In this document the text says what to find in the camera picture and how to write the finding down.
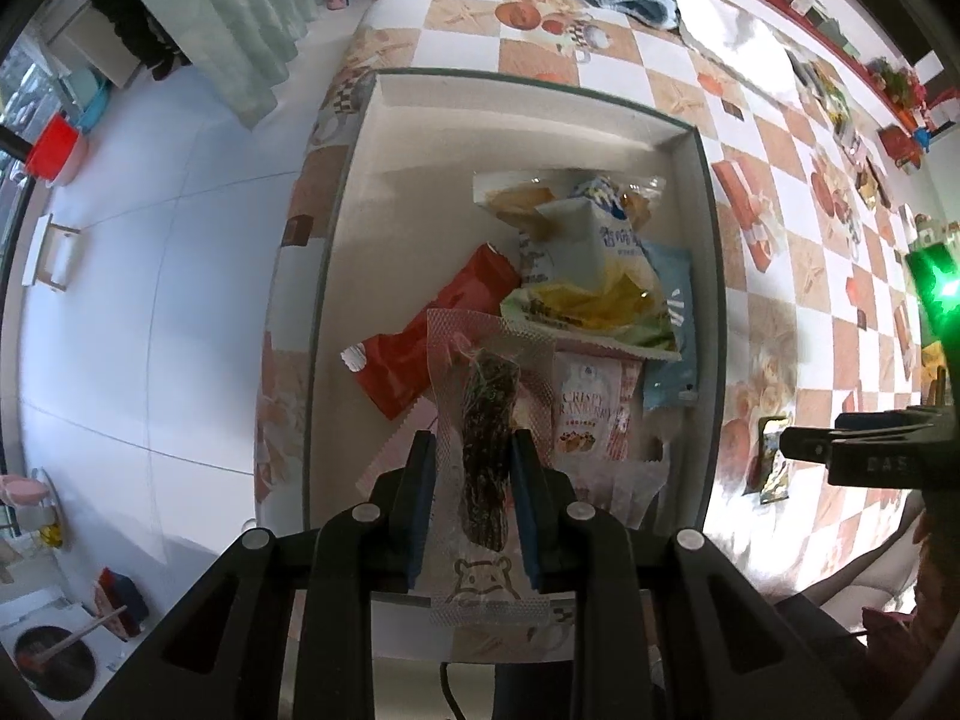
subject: silver screw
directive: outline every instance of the silver screw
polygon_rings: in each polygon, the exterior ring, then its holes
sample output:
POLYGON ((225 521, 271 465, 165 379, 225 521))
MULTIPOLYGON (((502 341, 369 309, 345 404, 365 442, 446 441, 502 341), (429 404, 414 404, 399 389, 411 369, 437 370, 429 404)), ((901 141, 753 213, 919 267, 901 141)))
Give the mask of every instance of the silver screw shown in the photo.
POLYGON ((685 531, 680 531, 677 533, 677 543, 683 547, 683 549, 688 549, 690 552, 696 552, 700 549, 706 540, 704 535, 699 531, 691 530, 687 528, 685 531))
POLYGON ((263 528, 253 528, 241 536, 240 543, 247 549, 263 549, 270 543, 270 531, 263 528))
POLYGON ((353 507, 353 519, 357 522, 374 522, 380 517, 380 507, 376 503, 362 503, 353 507))
POLYGON ((594 509, 589 503, 574 501, 566 507, 566 513, 569 514, 570 519, 586 521, 587 519, 593 519, 594 514, 597 513, 597 509, 594 509))

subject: beef jerky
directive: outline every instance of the beef jerky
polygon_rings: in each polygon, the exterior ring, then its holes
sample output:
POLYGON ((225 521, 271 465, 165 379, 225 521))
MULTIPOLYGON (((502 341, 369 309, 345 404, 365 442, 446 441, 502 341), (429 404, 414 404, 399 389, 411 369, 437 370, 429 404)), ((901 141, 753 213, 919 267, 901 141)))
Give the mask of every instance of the beef jerky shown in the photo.
POLYGON ((470 361, 463 395, 460 522, 470 541, 494 552, 507 541, 507 442, 519 384, 520 367, 493 352, 482 349, 470 361))

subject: white tile floor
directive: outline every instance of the white tile floor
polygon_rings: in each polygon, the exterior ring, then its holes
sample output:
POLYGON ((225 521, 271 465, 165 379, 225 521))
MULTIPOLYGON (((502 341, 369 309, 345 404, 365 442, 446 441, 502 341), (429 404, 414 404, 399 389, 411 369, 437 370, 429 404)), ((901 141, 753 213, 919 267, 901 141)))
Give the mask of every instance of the white tile floor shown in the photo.
POLYGON ((59 495, 59 564, 165 613, 253 516, 253 410, 275 255, 326 86, 371 0, 323 10, 280 103, 248 131, 186 68, 112 100, 48 210, 83 229, 65 293, 24 298, 28 467, 59 495))

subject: curtain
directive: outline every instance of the curtain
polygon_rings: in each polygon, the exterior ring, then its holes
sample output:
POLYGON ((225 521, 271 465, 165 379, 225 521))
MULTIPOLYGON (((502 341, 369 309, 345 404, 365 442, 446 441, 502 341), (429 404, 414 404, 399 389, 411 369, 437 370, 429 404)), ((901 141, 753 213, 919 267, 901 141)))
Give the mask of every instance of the curtain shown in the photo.
POLYGON ((213 82, 246 127, 277 105, 271 87, 287 79, 323 0, 142 0, 162 28, 213 82))

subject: blue snack package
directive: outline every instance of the blue snack package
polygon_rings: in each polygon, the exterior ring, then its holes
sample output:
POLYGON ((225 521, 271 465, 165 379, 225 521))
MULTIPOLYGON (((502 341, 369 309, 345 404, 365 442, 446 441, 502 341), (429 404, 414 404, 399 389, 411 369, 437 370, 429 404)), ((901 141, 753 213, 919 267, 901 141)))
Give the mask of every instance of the blue snack package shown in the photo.
POLYGON ((641 245, 661 281, 677 349, 683 357, 678 362, 647 362, 643 373, 643 410, 691 406, 697 402, 697 341, 693 325, 690 252, 652 241, 642 241, 641 245))

